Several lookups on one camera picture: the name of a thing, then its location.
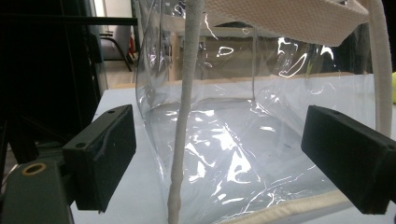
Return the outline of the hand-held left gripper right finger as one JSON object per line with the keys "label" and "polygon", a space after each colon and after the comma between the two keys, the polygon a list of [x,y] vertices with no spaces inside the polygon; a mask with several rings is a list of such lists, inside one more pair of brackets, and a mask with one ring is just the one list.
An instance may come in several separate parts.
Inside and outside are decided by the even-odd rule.
{"label": "hand-held left gripper right finger", "polygon": [[396,203],[396,141],[326,107],[307,109],[306,156],[363,214],[383,215]]}

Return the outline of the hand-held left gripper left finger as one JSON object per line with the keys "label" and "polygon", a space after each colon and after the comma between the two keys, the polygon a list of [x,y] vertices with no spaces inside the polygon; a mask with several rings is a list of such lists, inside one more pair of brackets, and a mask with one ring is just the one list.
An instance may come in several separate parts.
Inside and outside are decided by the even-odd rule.
{"label": "hand-held left gripper left finger", "polygon": [[80,210],[106,211],[136,149],[131,105],[107,110],[63,147]]}

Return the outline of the clear plastic bag with cream trim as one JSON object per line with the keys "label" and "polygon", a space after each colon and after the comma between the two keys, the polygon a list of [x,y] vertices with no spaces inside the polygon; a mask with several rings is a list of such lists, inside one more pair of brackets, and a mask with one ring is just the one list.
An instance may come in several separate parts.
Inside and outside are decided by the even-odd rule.
{"label": "clear plastic bag with cream trim", "polygon": [[[167,220],[269,222],[342,194],[302,152],[307,108],[323,105],[390,134],[391,62],[382,0],[137,0],[137,104]],[[373,72],[198,80],[200,37],[217,27],[338,47],[368,39]]]}

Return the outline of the black chair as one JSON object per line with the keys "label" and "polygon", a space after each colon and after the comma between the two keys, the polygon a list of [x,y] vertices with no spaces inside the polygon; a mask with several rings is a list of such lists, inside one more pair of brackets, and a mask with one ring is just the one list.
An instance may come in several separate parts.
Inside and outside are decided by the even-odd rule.
{"label": "black chair", "polygon": [[102,55],[105,61],[124,61],[132,71],[132,59],[129,56],[130,33],[117,30],[113,35],[100,36]]}

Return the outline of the black metal stand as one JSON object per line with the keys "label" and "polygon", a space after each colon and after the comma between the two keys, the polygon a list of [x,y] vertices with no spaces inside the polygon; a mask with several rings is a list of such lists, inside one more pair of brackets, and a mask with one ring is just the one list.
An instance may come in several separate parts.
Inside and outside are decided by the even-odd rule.
{"label": "black metal stand", "polygon": [[91,123],[105,89],[101,25],[90,0],[0,0],[0,178],[12,150],[36,159],[37,143],[67,143]]}

